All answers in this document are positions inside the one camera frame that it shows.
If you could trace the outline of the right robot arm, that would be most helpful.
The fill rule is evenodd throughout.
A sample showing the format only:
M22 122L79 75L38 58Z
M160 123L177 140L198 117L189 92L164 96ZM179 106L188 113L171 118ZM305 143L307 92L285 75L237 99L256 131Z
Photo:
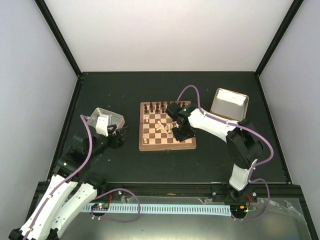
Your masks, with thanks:
M181 107L177 102L172 102L165 112L176 123L172 133L177 141L182 142L195 137L197 129L200 129L218 137L227 144L233 162L227 195L233 202L240 201L246 195L245 188L250 182L251 174L263 151L263 146L253 133L231 124L251 127L252 123L247 119L241 122L228 121L212 113L203 112L203 109L192 103Z

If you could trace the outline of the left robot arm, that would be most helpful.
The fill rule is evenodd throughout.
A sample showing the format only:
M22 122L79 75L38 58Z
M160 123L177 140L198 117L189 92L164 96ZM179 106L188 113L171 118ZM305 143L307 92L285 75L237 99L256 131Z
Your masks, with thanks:
M90 172L90 160L107 148L123 146L127 127L111 125L107 135L86 126L86 134L76 134L73 143L57 162L49 186L34 212L9 234L10 240L58 240L92 200L103 199L108 192L106 180Z

